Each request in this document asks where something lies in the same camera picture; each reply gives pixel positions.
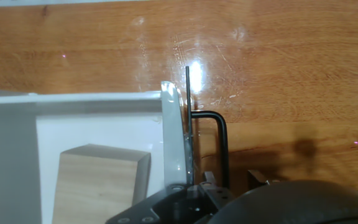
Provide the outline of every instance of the wooden table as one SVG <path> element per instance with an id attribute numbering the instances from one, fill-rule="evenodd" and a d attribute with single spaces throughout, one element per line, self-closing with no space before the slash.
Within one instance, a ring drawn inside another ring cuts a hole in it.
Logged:
<path id="1" fill-rule="evenodd" d="M 358 1 L 141 1 L 0 7 L 0 89 L 185 90 L 229 131 L 231 184 L 247 169 L 358 188 Z M 216 130 L 195 124 L 198 171 Z"/>

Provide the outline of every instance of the wooden block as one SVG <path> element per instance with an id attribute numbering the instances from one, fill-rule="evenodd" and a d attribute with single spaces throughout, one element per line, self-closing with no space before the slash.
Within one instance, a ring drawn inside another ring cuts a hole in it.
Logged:
<path id="1" fill-rule="evenodd" d="M 60 154 L 53 224 L 95 224 L 146 198 L 150 153 L 86 145 Z"/>

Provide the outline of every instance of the black metal rod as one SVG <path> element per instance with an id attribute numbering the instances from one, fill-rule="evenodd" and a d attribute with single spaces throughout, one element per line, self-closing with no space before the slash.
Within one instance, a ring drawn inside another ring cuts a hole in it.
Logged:
<path id="1" fill-rule="evenodd" d="M 190 145 L 190 152 L 188 152 L 186 160 L 189 160 L 186 167 L 187 183 L 194 184 L 194 170 L 193 170 L 193 127 L 191 125 L 191 92 L 190 92 L 190 68 L 186 66 L 186 96 L 187 96 L 187 119 L 188 119 L 188 143 Z"/>
<path id="2" fill-rule="evenodd" d="M 223 116 L 215 111 L 192 111 L 191 118 L 213 118 L 218 124 L 219 148 L 221 153 L 222 187 L 230 188 L 229 176 L 229 147 L 227 142 L 227 127 Z"/>

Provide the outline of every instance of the black mechanical part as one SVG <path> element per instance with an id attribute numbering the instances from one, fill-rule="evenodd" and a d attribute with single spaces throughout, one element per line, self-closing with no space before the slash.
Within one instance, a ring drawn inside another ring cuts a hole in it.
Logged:
<path id="1" fill-rule="evenodd" d="M 110 218 L 116 223 L 206 223 L 213 214 L 234 197 L 228 189 L 217 187 L 211 172 L 206 182 L 197 186 L 171 185 Z"/>
<path id="2" fill-rule="evenodd" d="M 222 115 L 215 111 L 192 111 L 191 118 L 213 118 L 218 125 L 219 148 L 221 156 L 222 187 L 230 189 L 229 146 L 227 142 L 227 126 Z"/>
<path id="3" fill-rule="evenodd" d="M 222 115 L 215 111 L 192 111 L 191 110 L 191 88 L 190 88 L 190 68 L 186 66 L 186 96 L 187 96 L 187 113 L 188 113 L 188 135 L 191 146 L 191 153 L 193 153 L 193 130 L 191 125 L 192 119 L 213 118 L 218 125 L 219 150 L 221 156 L 221 172 L 222 172 L 222 187 L 230 189 L 230 173 L 229 173 L 229 146 L 227 141 L 227 126 Z M 188 168 L 188 172 L 193 172 L 193 164 Z M 194 177 L 188 184 L 193 184 Z"/>
<path id="4" fill-rule="evenodd" d="M 188 118 L 188 143 L 191 147 L 190 152 L 185 152 L 186 160 L 186 173 L 190 174 L 187 175 L 187 184 L 194 185 L 194 173 L 193 173 L 193 127 L 191 123 L 191 89 L 190 89 L 190 68 L 186 66 L 186 97 L 187 97 L 187 118 Z"/>
<path id="5" fill-rule="evenodd" d="M 208 223 L 358 223 L 358 190 L 315 180 L 265 185 L 235 199 Z"/>

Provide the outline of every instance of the bolt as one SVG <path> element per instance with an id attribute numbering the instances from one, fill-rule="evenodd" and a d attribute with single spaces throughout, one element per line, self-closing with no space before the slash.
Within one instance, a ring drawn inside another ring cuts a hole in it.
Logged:
<path id="1" fill-rule="evenodd" d="M 142 218 L 142 222 L 152 222 L 154 220 L 153 217 L 144 217 Z"/>
<path id="2" fill-rule="evenodd" d="M 129 219 L 129 218 L 120 218 L 120 219 L 118 219 L 118 223 L 127 223 L 127 222 L 129 222 L 131 219 Z"/>
<path id="3" fill-rule="evenodd" d="M 181 190 L 183 189 L 182 186 L 172 186 L 172 190 Z"/>

